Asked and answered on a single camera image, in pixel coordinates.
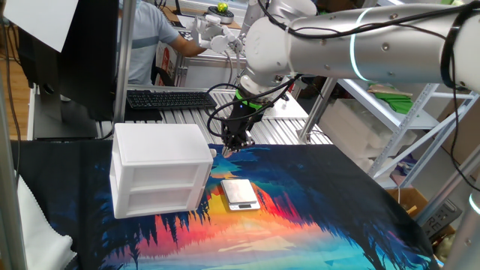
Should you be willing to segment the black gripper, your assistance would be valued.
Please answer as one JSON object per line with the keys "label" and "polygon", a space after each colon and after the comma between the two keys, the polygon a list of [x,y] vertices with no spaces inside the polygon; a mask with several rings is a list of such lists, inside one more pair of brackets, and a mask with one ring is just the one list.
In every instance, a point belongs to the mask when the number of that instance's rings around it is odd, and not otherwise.
{"label": "black gripper", "polygon": [[[222,121],[222,141],[223,150],[227,152],[239,152],[242,149],[250,148],[255,144],[251,135],[251,128],[254,123],[259,122],[263,117],[263,112],[258,112],[251,106],[244,103],[233,105],[229,117]],[[232,132],[243,132],[236,136]]]}

